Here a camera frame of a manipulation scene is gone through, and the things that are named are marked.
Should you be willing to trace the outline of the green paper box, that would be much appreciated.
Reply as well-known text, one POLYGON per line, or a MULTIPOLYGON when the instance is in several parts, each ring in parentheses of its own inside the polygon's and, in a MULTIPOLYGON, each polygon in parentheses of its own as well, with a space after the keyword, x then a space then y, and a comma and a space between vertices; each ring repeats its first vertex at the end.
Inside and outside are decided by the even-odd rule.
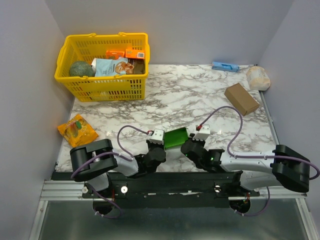
POLYGON ((164 133, 164 149, 168 150, 181 146, 189 138, 186 127, 177 128, 164 133))

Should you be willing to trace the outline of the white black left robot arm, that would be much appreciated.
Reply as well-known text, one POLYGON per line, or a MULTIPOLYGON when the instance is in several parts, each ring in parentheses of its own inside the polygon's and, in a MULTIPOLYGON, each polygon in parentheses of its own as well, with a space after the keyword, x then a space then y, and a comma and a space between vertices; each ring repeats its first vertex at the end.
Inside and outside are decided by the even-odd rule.
POLYGON ((111 186, 107 172, 116 171, 129 178, 141 178, 156 172, 157 167, 166 161, 163 145, 147 141, 148 152, 135 155, 129 159, 113 151, 112 142, 103 139, 88 143, 70 150, 73 173, 71 179, 75 182, 88 182, 96 191, 104 191, 111 186))

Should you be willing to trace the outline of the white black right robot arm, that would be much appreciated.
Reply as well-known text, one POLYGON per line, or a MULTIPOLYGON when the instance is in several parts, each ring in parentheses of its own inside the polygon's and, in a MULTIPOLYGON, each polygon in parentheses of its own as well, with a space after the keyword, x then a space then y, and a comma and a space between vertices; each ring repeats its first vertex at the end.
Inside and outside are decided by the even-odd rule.
POLYGON ((286 145, 278 144, 272 151, 242 155, 223 149, 206 150, 204 143, 190 138, 180 148, 199 169, 210 173, 242 171, 240 185, 246 190, 283 186, 298 193, 309 191, 310 160, 286 145))

